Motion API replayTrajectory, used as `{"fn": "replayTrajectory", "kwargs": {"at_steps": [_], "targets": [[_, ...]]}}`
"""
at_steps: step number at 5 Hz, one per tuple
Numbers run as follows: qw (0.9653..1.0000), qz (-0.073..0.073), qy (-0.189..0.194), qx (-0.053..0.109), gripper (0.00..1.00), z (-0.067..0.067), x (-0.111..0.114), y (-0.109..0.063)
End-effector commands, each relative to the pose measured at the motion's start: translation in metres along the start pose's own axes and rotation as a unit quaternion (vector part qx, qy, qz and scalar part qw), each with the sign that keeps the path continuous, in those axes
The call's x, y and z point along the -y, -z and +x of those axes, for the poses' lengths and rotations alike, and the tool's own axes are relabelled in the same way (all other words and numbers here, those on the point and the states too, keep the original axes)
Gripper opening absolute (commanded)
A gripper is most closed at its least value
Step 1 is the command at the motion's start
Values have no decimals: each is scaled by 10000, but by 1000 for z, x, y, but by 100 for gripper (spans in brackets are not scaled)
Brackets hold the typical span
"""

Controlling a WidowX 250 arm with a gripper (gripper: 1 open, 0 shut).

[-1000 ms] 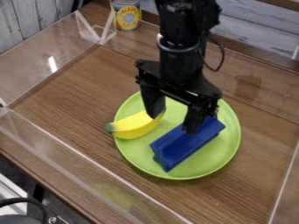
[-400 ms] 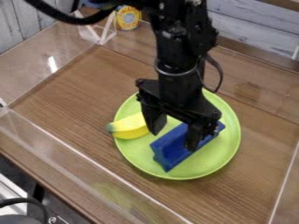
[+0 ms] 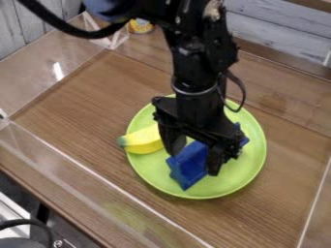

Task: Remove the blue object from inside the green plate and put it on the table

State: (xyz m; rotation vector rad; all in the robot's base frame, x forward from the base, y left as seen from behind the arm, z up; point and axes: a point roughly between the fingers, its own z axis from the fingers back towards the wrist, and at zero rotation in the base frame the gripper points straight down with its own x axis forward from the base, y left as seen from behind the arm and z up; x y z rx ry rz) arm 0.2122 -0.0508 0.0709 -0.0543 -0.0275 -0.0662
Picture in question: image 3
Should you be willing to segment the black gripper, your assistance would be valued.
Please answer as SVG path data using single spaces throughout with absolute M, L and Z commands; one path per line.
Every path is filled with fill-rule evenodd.
M 166 153 L 176 156 L 192 138 L 208 146 L 206 171 L 217 176 L 222 164 L 241 153 L 245 135 L 229 121 L 225 94 L 218 91 L 204 94 L 176 93 L 173 97 L 154 97 L 153 120 Z

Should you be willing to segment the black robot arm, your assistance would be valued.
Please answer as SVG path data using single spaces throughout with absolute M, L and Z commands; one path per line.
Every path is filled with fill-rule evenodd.
M 37 0 L 17 0 L 49 25 L 82 39 L 112 35 L 141 18 L 161 28 L 172 54 L 176 96 L 154 97 L 153 119 L 166 153 L 177 155 L 186 138 L 206 145 L 205 168 L 217 175 L 238 155 L 244 134 L 225 116 L 228 68 L 237 61 L 237 45 L 228 32 L 224 0 L 82 0 L 85 10 L 109 25 L 85 31 L 53 14 Z

